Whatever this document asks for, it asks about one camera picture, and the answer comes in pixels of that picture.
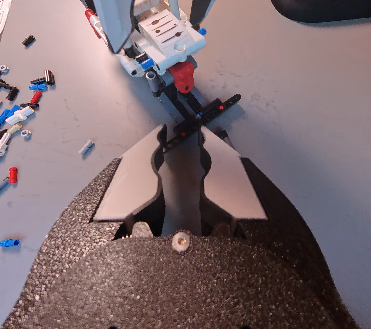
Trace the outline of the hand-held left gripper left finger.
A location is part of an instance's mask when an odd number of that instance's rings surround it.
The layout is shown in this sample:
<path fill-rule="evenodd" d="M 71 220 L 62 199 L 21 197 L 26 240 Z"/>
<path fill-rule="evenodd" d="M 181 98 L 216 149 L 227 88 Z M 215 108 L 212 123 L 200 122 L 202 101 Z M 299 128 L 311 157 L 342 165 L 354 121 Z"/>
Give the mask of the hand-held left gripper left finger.
<path fill-rule="evenodd" d="M 160 196 L 163 186 L 158 171 L 164 162 L 166 138 L 167 127 L 161 124 L 120 157 L 93 221 L 125 220 Z"/>

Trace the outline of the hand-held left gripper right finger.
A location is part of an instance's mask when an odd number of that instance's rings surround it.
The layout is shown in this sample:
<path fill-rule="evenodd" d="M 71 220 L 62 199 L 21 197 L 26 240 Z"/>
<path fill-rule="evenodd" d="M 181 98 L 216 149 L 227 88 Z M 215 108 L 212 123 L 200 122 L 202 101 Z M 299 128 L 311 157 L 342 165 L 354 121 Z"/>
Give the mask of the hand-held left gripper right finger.
<path fill-rule="evenodd" d="M 204 126 L 201 135 L 211 159 L 204 179 L 206 198 L 238 220 L 267 220 L 240 154 Z"/>

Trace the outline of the grey tube brick piece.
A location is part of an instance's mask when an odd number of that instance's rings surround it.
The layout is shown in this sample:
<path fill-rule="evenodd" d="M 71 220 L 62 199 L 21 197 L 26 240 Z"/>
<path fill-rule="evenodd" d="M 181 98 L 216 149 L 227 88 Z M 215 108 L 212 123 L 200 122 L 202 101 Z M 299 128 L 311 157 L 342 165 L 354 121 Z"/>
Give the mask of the grey tube brick piece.
<path fill-rule="evenodd" d="M 228 144 L 232 149 L 234 149 L 234 146 L 229 138 L 228 133 L 225 130 L 222 130 L 218 133 L 218 137 L 223 140 L 226 144 Z"/>

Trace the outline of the white toy brick truck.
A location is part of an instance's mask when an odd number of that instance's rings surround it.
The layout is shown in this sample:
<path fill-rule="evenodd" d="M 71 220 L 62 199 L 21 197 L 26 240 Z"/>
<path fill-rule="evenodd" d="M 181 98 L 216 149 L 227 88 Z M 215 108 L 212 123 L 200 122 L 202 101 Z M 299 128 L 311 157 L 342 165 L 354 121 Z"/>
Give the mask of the white toy brick truck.
<path fill-rule="evenodd" d="M 80 1 L 93 30 L 109 48 L 94 1 Z M 213 2 L 211 0 L 206 16 Z M 135 0 L 135 29 L 125 43 L 126 47 L 117 54 L 112 52 L 131 76 L 146 76 L 152 94 L 174 119 L 180 118 L 174 127 L 174 138 L 163 146 L 164 153 L 242 98 L 235 94 L 225 102 L 218 98 L 211 103 L 204 101 L 194 85 L 197 68 L 194 56 L 206 46 L 206 29 L 201 28 L 201 24 L 192 25 L 189 18 L 180 9 L 178 0 Z"/>

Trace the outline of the grey desk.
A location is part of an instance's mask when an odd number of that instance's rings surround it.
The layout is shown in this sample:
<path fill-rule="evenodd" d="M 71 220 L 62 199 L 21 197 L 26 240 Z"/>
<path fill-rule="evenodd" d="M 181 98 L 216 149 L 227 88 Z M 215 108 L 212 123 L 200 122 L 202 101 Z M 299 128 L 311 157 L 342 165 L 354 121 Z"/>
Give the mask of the grey desk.
<path fill-rule="evenodd" d="M 348 309 L 370 328 L 370 20 L 303 25 L 270 0 L 216 0 L 203 26 L 197 88 L 208 101 L 242 96 L 208 128 L 225 129 L 297 207 Z M 170 137 L 175 122 L 97 38 L 79 0 L 13 0 L 1 65 L 20 89 L 15 104 L 45 69 L 56 80 L 25 123 L 31 139 L 9 145 L 27 153 L 17 187 L 1 195 L 1 239 L 21 240 L 1 248 L 2 324 L 65 207 L 112 159 L 160 124 Z"/>

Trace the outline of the scattered loose brick pieces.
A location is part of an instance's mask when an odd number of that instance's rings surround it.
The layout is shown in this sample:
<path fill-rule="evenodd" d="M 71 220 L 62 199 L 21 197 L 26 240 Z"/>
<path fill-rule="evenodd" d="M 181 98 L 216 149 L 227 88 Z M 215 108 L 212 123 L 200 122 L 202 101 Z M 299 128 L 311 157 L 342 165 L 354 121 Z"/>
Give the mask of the scattered loose brick pieces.
<path fill-rule="evenodd" d="M 24 141 L 31 139 L 32 132 L 24 124 L 34 118 L 36 110 L 39 109 L 39 101 L 43 92 L 47 91 L 49 86 L 54 85 L 55 79 L 52 71 L 46 70 L 43 78 L 31 82 L 29 89 L 33 95 L 29 102 L 13 105 L 11 109 L 4 109 L 1 113 L 1 158 L 8 151 L 11 151 L 12 154 L 12 165 L 8 170 L 7 177 L 1 181 L 1 195 L 7 192 L 8 187 L 17 187 L 19 167 L 22 166 L 27 153 L 24 147 L 21 150 L 21 143 L 17 142 L 16 148 L 19 152 L 15 156 L 15 149 L 9 149 L 9 145 L 21 139 Z"/>

